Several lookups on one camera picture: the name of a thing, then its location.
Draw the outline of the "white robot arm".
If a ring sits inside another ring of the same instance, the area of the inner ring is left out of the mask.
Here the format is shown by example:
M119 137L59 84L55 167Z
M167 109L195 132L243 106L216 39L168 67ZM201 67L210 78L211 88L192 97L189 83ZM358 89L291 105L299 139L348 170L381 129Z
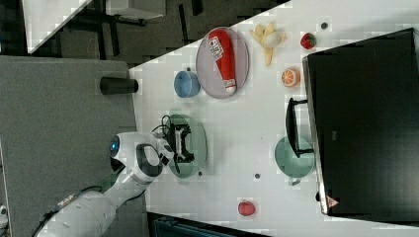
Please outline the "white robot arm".
M169 163L194 158L186 138L191 127L162 124L147 133L122 132L110 144L114 173L58 203L32 237L101 237L124 203L144 194Z

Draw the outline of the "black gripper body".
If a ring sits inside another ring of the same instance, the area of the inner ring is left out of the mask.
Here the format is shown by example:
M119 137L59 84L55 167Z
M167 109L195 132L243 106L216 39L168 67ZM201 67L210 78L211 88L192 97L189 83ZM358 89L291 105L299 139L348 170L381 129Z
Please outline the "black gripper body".
M177 129L177 125L178 124L171 123L167 133L167 141L174 152L173 159L175 162L178 162L178 156L180 154L188 155L185 141L188 133L182 133Z

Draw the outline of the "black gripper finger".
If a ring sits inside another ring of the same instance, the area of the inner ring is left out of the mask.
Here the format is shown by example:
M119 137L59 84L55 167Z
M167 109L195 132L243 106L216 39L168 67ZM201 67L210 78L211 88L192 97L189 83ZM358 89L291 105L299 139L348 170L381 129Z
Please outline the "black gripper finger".
M195 160L195 156L193 154L189 154L189 155L180 154L178 156L179 163L192 163L194 160Z
M187 124L178 124L177 129L182 133L191 133L191 128Z

